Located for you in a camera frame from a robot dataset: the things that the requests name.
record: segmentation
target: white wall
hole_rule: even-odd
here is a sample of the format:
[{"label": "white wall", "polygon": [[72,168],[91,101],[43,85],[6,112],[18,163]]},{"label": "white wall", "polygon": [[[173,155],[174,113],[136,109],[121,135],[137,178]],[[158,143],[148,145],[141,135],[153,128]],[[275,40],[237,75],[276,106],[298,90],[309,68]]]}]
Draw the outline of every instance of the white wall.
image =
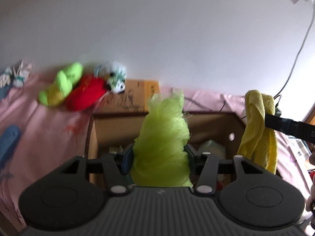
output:
[{"label": "white wall", "polygon": [[[305,0],[0,0],[0,68],[118,60],[132,78],[274,95],[311,12]],[[280,104],[295,120],[315,102],[314,41],[315,27]]]}]

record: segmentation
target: red plush toy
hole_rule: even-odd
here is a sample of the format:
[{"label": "red plush toy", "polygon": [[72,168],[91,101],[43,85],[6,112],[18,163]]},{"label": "red plush toy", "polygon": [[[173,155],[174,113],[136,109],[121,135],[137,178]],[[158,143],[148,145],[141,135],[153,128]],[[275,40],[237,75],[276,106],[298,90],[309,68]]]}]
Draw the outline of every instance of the red plush toy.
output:
[{"label": "red plush toy", "polygon": [[105,81],[94,78],[93,75],[84,75],[78,87],[66,98],[66,107],[69,111],[80,111],[91,107],[108,91]]}]

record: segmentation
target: yellow towel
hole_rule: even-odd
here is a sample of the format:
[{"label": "yellow towel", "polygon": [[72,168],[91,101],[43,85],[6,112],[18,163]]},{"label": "yellow towel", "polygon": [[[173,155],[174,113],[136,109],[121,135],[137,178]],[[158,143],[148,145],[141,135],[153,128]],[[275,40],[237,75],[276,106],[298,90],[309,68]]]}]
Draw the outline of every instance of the yellow towel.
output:
[{"label": "yellow towel", "polygon": [[250,90],[245,95],[247,126],[237,154],[271,173],[277,168],[277,141],[274,130],[265,128],[265,112],[275,114],[272,96]]}]

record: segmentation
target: green mesh sponge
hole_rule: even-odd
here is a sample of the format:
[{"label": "green mesh sponge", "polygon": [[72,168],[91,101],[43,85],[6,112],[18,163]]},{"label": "green mesh sponge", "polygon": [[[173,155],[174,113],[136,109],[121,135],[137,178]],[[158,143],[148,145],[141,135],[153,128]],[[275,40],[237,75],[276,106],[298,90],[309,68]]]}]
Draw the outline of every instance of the green mesh sponge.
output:
[{"label": "green mesh sponge", "polygon": [[139,186],[192,187],[189,160],[184,146],[190,134],[182,113],[184,94],[149,101],[140,135],[133,146],[131,177]]}]

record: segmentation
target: white wire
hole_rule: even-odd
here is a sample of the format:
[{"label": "white wire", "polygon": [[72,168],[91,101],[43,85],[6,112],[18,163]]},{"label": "white wire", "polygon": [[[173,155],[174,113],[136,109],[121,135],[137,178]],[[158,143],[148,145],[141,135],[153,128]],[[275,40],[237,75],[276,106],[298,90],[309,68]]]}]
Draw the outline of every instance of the white wire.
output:
[{"label": "white wire", "polygon": [[294,70],[294,68],[295,68],[295,65],[296,65],[296,63],[297,63],[297,60],[298,60],[298,58],[299,58],[299,56],[300,56],[301,51],[303,50],[303,47],[304,47],[305,42],[306,42],[306,39],[308,38],[308,34],[310,33],[310,30],[311,30],[312,25],[313,25],[313,23],[314,23],[314,18],[315,18],[315,3],[313,2],[313,15],[312,15],[312,19],[311,19],[310,26],[308,27],[308,30],[306,31],[306,34],[305,34],[304,40],[303,40],[303,42],[302,42],[302,45],[301,45],[301,47],[300,47],[300,49],[299,49],[299,51],[298,51],[298,53],[297,53],[297,55],[296,55],[296,58],[295,58],[295,60],[294,60],[294,63],[293,63],[291,72],[290,72],[290,74],[289,74],[289,77],[288,77],[287,81],[285,82],[285,84],[283,85],[283,87],[281,88],[281,90],[273,97],[274,99],[283,91],[283,89],[286,87],[286,85],[288,84],[288,82],[289,82],[289,80],[290,80],[290,78],[291,78],[291,75],[292,75],[293,70]]}]

